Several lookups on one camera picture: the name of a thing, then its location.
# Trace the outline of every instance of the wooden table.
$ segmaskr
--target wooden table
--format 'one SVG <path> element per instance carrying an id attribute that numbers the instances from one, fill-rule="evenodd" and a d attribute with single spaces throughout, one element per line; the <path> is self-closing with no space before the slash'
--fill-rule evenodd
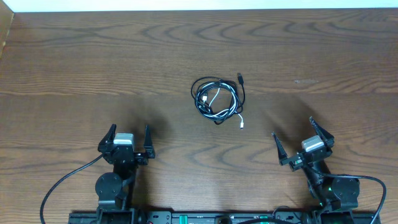
<path id="1" fill-rule="evenodd" d="M 281 167 L 312 135 L 335 135 L 332 173 L 388 188 L 383 223 L 398 216 L 398 11 L 273 10 L 16 14 L 0 63 L 0 222 L 37 223 L 66 173 L 99 155 L 112 123 L 157 158 L 140 167 L 134 203 L 174 210 L 273 210 L 316 205 L 302 171 Z M 244 129 L 201 117 L 197 78 L 244 76 Z M 229 98 L 221 94 L 220 103 Z M 104 160 L 50 196 L 48 223 L 94 210 Z M 361 181 L 358 210 L 381 186 Z"/>

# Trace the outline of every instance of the cable bundle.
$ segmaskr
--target cable bundle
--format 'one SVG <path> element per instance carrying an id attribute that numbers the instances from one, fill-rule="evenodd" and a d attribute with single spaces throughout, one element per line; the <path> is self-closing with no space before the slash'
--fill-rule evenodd
<path id="1" fill-rule="evenodd" d="M 215 79 L 218 81 L 209 81 L 202 83 L 198 86 L 197 92 L 194 95 L 193 86 L 196 82 L 204 79 Z M 238 73 L 238 81 L 239 84 L 242 86 L 243 90 L 243 100 L 241 101 L 238 96 L 237 85 L 234 81 L 223 80 L 217 77 L 203 77 L 196 80 L 191 87 L 191 95 L 192 98 L 195 100 L 195 106 L 197 107 L 199 113 L 207 119 L 214 121 L 215 124 L 219 125 L 222 124 L 225 120 L 232 117 L 234 114 L 237 114 L 241 117 L 241 129 L 243 129 L 243 117 L 240 113 L 243 112 L 243 104 L 245 101 L 245 92 L 243 87 L 243 77 L 240 73 Z M 207 103 L 207 96 L 210 90 L 218 89 L 216 95 Z M 216 96 L 220 92 L 220 88 L 225 89 L 231 93 L 231 103 L 229 104 L 229 108 L 221 110 L 219 112 L 214 112 L 211 108 L 211 104 L 214 102 Z"/>

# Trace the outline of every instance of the white wall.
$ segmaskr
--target white wall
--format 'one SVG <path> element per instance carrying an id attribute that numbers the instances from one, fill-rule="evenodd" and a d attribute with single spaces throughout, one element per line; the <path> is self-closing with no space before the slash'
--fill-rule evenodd
<path id="1" fill-rule="evenodd" d="M 398 0 L 3 0 L 14 12 L 398 7 Z"/>

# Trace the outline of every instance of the black cable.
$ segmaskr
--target black cable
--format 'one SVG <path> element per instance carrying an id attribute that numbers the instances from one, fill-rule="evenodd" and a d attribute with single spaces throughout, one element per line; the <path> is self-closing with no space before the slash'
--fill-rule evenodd
<path id="1" fill-rule="evenodd" d="M 103 156 L 104 156 L 104 155 L 101 154 L 101 155 L 98 156 L 95 160 L 93 160 L 93 161 L 87 163 L 86 165 L 82 166 L 81 168 L 78 168 L 78 169 L 76 169 L 76 170 L 70 172 L 69 174 L 63 176 L 60 180 L 58 180 L 57 183 L 54 184 L 54 186 L 52 186 L 52 188 L 51 188 L 51 189 L 47 192 L 47 194 L 45 195 L 45 197 L 44 197 L 44 199 L 43 199 L 43 202 L 42 202 L 42 205 L 40 206 L 40 221 L 42 222 L 42 224 L 45 224 L 44 215 L 43 215 L 44 205 L 45 205 L 45 202 L 47 201 L 47 199 L 49 198 L 50 194 L 53 192 L 53 190 L 54 190 L 59 184 L 61 184 L 62 181 L 64 181 L 66 178 L 68 178 L 68 177 L 70 177 L 71 175 L 76 174 L 77 172 L 79 172 L 79 171 L 81 171 L 81 170 L 83 170 L 83 169 L 86 169 L 87 167 L 93 165 L 96 161 L 100 160 Z"/>
<path id="2" fill-rule="evenodd" d="M 355 178 L 355 179 L 367 179 L 367 180 L 373 180 L 376 181 L 377 183 L 379 183 L 381 185 L 381 187 L 383 187 L 383 195 L 381 197 L 381 201 L 380 204 L 376 210 L 376 212 L 373 215 L 373 218 L 371 220 L 371 222 L 369 224 L 373 224 L 374 221 L 376 220 L 377 216 L 379 216 L 381 208 L 383 207 L 383 203 L 386 200 L 386 194 L 387 194 L 387 187 L 384 184 L 383 181 L 375 178 L 375 177 L 370 177 L 370 176 L 365 176 L 365 175 L 347 175 L 347 174 L 326 174 L 326 173 L 322 173 L 320 171 L 317 171 L 315 169 L 312 169 L 312 167 L 305 165 L 305 167 L 307 167 L 311 172 L 314 172 L 318 175 L 322 175 L 324 177 L 331 177 L 331 178 Z"/>
<path id="3" fill-rule="evenodd" d="M 280 208 L 290 208 L 290 207 L 287 206 L 287 205 L 278 206 L 277 208 L 275 208 L 274 212 L 272 212 L 272 217 L 273 217 L 273 218 L 275 218 L 276 212 L 277 212 Z M 300 217 L 299 217 L 295 212 L 293 212 L 293 215 L 294 215 L 298 220 L 301 220 Z"/>
<path id="4" fill-rule="evenodd" d="M 271 222 L 271 223 L 276 223 L 276 224 L 292 224 L 291 222 L 279 220 L 276 218 L 255 218 L 252 220 L 240 222 L 238 224 L 253 224 L 253 223 L 260 223 L 260 222 L 269 222 L 269 223 Z"/>
<path id="5" fill-rule="evenodd" d="M 218 81 L 210 81 L 200 84 L 197 88 L 197 92 L 194 94 L 193 87 L 197 82 L 204 79 L 215 79 Z M 205 118 L 212 120 L 217 125 L 222 124 L 225 120 L 232 117 L 234 114 L 240 115 L 240 113 L 243 112 L 243 104 L 246 100 L 246 94 L 244 92 L 244 87 L 243 87 L 244 83 L 243 77 L 240 73 L 238 73 L 238 81 L 239 84 L 242 86 L 243 100 L 239 99 L 237 84 L 234 81 L 223 80 L 217 77 L 203 77 L 197 79 L 191 86 L 191 96 L 195 102 L 195 106 L 197 107 L 199 113 Z M 220 88 L 225 89 L 231 93 L 231 102 L 229 103 L 229 108 L 219 112 L 214 112 L 213 109 L 211 108 L 211 104 L 216 98 L 218 92 L 220 91 Z M 207 95 L 210 90 L 214 89 L 218 89 L 218 92 L 209 104 L 206 102 Z M 243 118 L 242 116 L 240 117 L 241 117 L 241 129 L 243 129 Z"/>

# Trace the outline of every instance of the cable plug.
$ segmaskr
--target cable plug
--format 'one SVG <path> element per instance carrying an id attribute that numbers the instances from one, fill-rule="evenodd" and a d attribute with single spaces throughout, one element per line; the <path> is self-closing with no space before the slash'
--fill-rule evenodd
<path id="1" fill-rule="evenodd" d="M 203 95 L 203 97 L 201 98 L 201 100 L 203 100 L 203 103 L 206 103 L 206 100 L 207 100 L 207 93 L 205 93 L 205 94 Z"/>
<path id="2" fill-rule="evenodd" d="M 242 74 L 238 73 L 238 80 L 239 80 L 239 84 L 243 85 L 243 76 Z"/>

